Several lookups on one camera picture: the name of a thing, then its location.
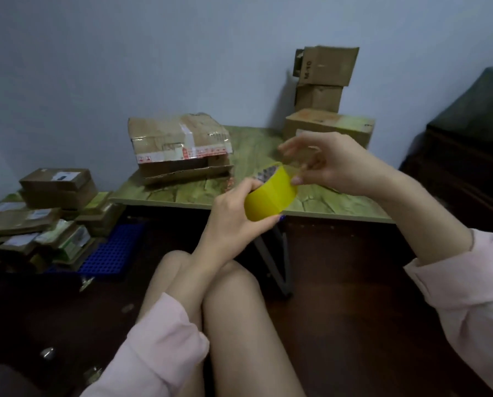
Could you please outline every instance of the table top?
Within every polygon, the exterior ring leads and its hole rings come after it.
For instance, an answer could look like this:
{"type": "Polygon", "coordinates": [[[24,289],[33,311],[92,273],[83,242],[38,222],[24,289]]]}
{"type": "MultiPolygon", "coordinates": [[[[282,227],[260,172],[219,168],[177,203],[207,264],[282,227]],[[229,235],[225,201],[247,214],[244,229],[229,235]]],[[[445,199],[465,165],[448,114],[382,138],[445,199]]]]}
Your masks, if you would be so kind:
{"type": "MultiPolygon", "coordinates": [[[[234,180],[256,174],[281,159],[276,147],[281,133],[268,128],[226,126],[232,139],[234,180]]],[[[125,205],[170,206],[210,209],[214,197],[226,190],[228,178],[191,181],[185,184],[148,186],[136,171],[115,191],[111,200],[125,205]]],[[[364,196],[337,193],[318,185],[298,187],[298,195],[283,212],[291,216],[325,219],[359,220],[381,223],[393,221],[382,208],[364,196]]]]}

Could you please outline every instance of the packing tape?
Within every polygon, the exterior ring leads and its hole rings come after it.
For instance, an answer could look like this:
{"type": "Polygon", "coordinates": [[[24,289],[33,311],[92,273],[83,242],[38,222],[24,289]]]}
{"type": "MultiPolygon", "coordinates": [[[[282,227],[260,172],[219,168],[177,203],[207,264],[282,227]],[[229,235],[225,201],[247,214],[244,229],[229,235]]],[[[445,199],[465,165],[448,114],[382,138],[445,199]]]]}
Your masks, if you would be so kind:
{"type": "Polygon", "coordinates": [[[264,184],[245,198],[246,218],[250,221],[282,213],[296,197],[296,187],[290,185],[290,176],[281,164],[264,169],[256,178],[264,184]]]}

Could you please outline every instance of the leg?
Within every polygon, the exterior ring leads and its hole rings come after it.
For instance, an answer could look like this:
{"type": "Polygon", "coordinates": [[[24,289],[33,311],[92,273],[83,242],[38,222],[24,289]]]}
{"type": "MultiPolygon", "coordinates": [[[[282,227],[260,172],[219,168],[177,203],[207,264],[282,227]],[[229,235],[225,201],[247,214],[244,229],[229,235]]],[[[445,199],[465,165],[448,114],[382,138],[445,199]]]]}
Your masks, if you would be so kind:
{"type": "MultiPolygon", "coordinates": [[[[190,254],[183,251],[172,251],[164,255],[164,258],[162,258],[155,270],[155,274],[151,278],[137,321],[157,302],[160,295],[168,288],[180,269],[190,264],[189,257],[190,254]]],[[[200,314],[194,320],[194,323],[199,328],[199,331],[201,331],[203,321],[200,314]]],[[[195,370],[177,394],[177,397],[191,396],[204,396],[203,363],[195,367],[195,370]]]]}
{"type": "Polygon", "coordinates": [[[235,261],[203,302],[218,397],[304,397],[254,276],[235,261]]]}

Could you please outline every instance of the pink sleeve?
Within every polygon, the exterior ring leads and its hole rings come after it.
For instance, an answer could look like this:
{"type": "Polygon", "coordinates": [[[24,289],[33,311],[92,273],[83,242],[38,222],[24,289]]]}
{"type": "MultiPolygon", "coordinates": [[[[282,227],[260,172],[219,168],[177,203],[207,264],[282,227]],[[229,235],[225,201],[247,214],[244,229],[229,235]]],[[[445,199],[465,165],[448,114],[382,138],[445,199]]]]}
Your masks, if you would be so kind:
{"type": "Polygon", "coordinates": [[[175,395],[209,345],[183,306],[164,293],[82,397],[175,395]]]}
{"type": "Polygon", "coordinates": [[[405,271],[440,316],[448,342],[493,389],[493,233],[472,230],[461,255],[405,271]]]}

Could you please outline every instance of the yellow tape roll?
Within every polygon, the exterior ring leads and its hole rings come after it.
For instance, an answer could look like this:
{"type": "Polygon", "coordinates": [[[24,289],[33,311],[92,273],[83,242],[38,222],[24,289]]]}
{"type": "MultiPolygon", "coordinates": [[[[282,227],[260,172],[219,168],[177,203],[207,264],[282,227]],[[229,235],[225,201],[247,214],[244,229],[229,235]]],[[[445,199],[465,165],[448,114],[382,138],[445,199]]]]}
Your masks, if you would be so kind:
{"type": "Polygon", "coordinates": [[[296,187],[290,185],[289,174],[282,165],[262,186],[245,199],[246,218],[258,221],[282,213],[296,197],[296,187]]]}

